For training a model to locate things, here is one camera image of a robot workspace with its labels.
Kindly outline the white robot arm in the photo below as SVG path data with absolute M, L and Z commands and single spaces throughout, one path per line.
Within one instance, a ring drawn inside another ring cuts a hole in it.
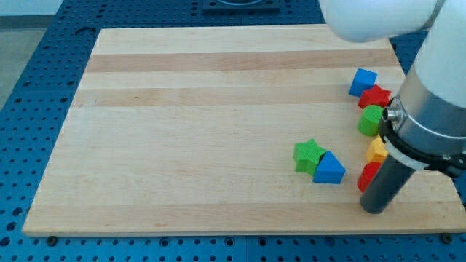
M 320 0 L 330 29 L 365 42 L 426 29 L 397 95 L 383 110 L 387 158 L 360 198 L 381 213 L 417 170 L 465 173 L 465 1 Z

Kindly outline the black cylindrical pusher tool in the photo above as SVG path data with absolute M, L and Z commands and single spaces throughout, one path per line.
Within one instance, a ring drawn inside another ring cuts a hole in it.
M 388 155 L 361 196 L 361 207 L 371 214 L 383 212 L 414 173 L 415 169 Z

